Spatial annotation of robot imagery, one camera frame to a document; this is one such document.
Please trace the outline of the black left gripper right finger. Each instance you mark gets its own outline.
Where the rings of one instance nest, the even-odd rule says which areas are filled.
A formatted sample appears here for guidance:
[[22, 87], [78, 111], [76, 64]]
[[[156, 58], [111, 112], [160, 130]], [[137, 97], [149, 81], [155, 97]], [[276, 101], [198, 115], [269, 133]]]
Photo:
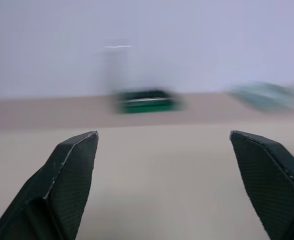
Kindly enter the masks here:
[[294, 156], [279, 142], [230, 133], [250, 202], [270, 240], [294, 240]]

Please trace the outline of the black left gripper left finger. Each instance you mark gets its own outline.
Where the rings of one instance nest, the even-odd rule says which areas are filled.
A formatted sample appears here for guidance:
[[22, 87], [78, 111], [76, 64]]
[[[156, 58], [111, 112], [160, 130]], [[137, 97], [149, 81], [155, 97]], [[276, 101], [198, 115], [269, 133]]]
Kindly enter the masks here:
[[0, 217], [0, 240], [75, 240], [88, 201], [99, 135], [59, 143]]

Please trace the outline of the pale teal crumpled bag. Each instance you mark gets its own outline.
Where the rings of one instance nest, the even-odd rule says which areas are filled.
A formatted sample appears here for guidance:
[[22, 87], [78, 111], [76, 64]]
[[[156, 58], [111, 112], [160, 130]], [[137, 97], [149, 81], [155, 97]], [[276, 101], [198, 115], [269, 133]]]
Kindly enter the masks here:
[[246, 107], [260, 112], [294, 111], [294, 81], [285, 85], [269, 82], [240, 85], [228, 94]]

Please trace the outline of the green box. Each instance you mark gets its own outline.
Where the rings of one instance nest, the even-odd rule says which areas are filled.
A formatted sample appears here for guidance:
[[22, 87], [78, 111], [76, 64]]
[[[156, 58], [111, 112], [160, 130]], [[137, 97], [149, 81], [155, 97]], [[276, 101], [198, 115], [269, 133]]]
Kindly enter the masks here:
[[115, 109], [122, 114], [176, 111], [182, 108], [180, 97], [163, 89], [145, 89], [117, 93]]

